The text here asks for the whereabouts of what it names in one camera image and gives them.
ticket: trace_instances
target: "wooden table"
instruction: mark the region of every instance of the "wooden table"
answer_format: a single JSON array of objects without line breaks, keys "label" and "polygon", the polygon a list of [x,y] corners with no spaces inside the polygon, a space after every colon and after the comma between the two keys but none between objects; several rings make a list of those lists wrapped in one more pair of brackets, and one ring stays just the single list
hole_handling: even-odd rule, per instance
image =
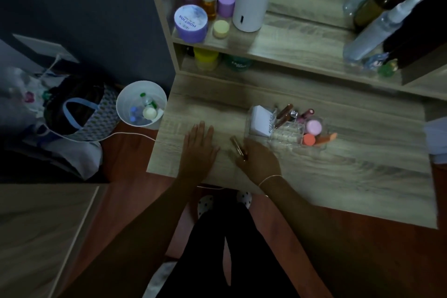
[{"label": "wooden table", "polygon": [[319,154],[276,151],[284,177],[315,205],[436,228],[435,193],[419,98],[355,88],[346,81],[255,63],[244,73],[181,62],[148,172],[175,177],[184,134],[204,120],[221,146],[207,184],[262,193],[235,166],[232,135],[244,136],[253,105],[313,108],[338,138]]}]

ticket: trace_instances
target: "person's left hand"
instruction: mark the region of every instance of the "person's left hand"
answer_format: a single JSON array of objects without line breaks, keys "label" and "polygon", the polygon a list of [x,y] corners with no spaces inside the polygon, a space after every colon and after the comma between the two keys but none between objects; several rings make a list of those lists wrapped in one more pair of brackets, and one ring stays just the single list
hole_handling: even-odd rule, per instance
[{"label": "person's left hand", "polygon": [[185,135],[182,157],[177,178],[187,179],[200,184],[208,175],[216,160],[220,147],[212,146],[214,128],[210,126],[204,137],[205,122],[194,125]]}]

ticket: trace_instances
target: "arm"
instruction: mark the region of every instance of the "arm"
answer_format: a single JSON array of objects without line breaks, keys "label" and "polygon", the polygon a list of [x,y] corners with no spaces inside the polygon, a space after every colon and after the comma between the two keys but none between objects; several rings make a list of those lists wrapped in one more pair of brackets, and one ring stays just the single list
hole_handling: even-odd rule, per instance
[{"label": "arm", "polygon": [[[244,149],[249,159],[239,159],[237,165],[256,185],[271,175],[281,175],[279,162],[268,148],[246,139]],[[375,265],[374,250],[350,240],[282,177],[267,179],[261,189],[281,211],[335,298],[411,297]]]},{"label": "arm", "polygon": [[208,175],[219,148],[211,145],[211,126],[194,125],[184,139],[176,180],[127,225],[60,295],[60,298],[141,298],[159,268],[183,209]]}]

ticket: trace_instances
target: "teal container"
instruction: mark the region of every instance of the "teal container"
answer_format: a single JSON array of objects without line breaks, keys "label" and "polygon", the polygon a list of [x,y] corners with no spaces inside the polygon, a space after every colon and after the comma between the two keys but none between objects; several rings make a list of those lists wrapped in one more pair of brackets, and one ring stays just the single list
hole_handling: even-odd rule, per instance
[{"label": "teal container", "polygon": [[246,71],[253,64],[253,60],[251,59],[232,56],[230,54],[225,55],[224,61],[230,69],[236,72]]}]

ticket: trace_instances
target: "dark gray wall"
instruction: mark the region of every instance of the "dark gray wall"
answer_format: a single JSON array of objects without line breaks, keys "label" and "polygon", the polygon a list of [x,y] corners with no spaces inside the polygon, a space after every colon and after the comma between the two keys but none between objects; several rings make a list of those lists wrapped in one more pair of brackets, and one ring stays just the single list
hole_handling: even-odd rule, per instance
[{"label": "dark gray wall", "polygon": [[69,72],[104,74],[128,84],[151,80],[171,88],[175,71],[154,0],[0,0],[0,38],[42,66],[41,56],[12,33],[53,41],[82,64]]}]

